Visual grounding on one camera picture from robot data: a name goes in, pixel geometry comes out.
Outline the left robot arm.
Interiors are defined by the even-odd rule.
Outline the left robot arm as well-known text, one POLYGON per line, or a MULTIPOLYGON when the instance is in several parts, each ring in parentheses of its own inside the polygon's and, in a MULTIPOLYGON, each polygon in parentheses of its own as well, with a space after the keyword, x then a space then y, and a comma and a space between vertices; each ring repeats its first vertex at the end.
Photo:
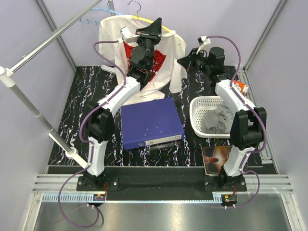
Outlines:
POLYGON ((121 29, 121 38, 115 43, 136 42, 128 60, 128 73, 120 71, 124 80, 98 103, 88 105, 88 114, 79 129, 79 138, 89 144, 87 164, 81 171, 81 185, 97 191, 107 184, 104 182, 104 158, 106 146, 115 132, 114 116, 129 98, 140 92, 158 71, 154 56, 155 46, 162 38, 162 19, 159 17, 148 26, 132 34, 127 27, 121 29))

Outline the white t shirt red print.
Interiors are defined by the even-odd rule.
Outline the white t shirt red print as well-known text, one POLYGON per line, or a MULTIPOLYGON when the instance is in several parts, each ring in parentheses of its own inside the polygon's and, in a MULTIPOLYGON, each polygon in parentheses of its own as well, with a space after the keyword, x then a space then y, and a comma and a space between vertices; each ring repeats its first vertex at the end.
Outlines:
MULTIPOLYGON (((99 41, 115 41, 121 38, 120 30, 127 27, 131 33, 145 27, 131 15, 116 15, 100 21, 99 41)), ((129 68, 131 51, 137 43, 109 43, 100 44, 99 52, 114 63, 126 74, 129 68)), ((184 57, 186 50, 185 41, 174 31, 162 29, 161 41, 155 45, 154 50, 154 76, 148 84, 138 93, 133 95, 126 105, 158 100, 165 97, 160 90, 169 85, 171 93, 181 91, 182 79, 187 78, 185 69, 177 62, 184 57)))

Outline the yellow plastic hanger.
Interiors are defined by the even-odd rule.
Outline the yellow plastic hanger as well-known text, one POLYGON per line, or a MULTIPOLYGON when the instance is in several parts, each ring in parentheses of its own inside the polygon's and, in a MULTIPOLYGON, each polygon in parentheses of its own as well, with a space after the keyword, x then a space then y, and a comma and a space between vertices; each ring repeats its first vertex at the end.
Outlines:
MULTIPOLYGON (((147 19, 147 18, 143 18, 143 17, 139 17, 139 11, 141 10, 141 4, 138 3, 136 0, 130 0, 130 1, 127 3, 127 6, 129 6, 132 2, 138 4, 139 9, 136 11, 136 15, 131 15, 131 18, 132 18, 133 20, 142 21, 142 22, 146 22, 146 23, 148 23, 148 24, 152 24, 152 23, 153 23, 153 20, 150 20, 150 19, 147 19)), ((166 32, 168 32, 168 33, 176 33, 175 30, 171 30, 171 29, 167 28, 167 27, 164 26, 164 25, 161 25, 161 28, 162 28, 163 30, 165 30, 166 32)))

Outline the light blue plastic hanger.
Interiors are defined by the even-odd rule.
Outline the light blue plastic hanger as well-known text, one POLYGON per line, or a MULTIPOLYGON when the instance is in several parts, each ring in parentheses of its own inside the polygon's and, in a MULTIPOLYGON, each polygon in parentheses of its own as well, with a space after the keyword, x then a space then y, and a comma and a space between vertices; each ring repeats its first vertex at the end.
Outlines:
POLYGON ((98 26, 101 20, 115 15, 123 15, 123 14, 108 8, 94 7, 83 17, 81 17, 79 19, 79 22, 92 26, 98 26))

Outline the grey t shirt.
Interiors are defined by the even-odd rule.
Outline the grey t shirt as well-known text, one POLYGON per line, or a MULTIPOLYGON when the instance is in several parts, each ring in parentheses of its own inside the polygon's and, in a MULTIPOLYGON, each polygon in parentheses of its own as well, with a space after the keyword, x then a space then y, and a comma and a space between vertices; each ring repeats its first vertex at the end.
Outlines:
POLYGON ((205 113, 201 122, 201 132, 208 134, 229 134, 234 115, 226 103, 205 113))

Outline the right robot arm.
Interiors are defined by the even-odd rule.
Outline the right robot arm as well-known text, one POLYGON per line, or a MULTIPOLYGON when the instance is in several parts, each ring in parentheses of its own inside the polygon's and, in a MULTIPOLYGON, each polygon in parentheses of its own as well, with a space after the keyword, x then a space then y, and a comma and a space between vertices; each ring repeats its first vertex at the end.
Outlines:
POLYGON ((194 48, 187 56, 177 60, 186 71, 195 69, 205 74, 206 83, 215 87, 215 93, 234 116, 230 132, 232 149, 214 180, 214 186, 229 191, 242 183, 244 166, 250 154, 260 143, 266 142, 267 112, 263 107, 255 107, 236 89, 226 73, 224 61, 224 50, 220 47, 213 47, 209 52, 194 48))

